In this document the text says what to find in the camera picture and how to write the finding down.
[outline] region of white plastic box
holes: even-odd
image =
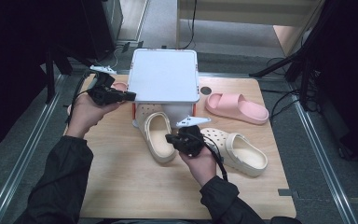
[[[200,99],[197,52],[179,49],[137,49],[133,53],[128,91],[138,104],[160,104],[173,128],[176,122],[195,116]]]

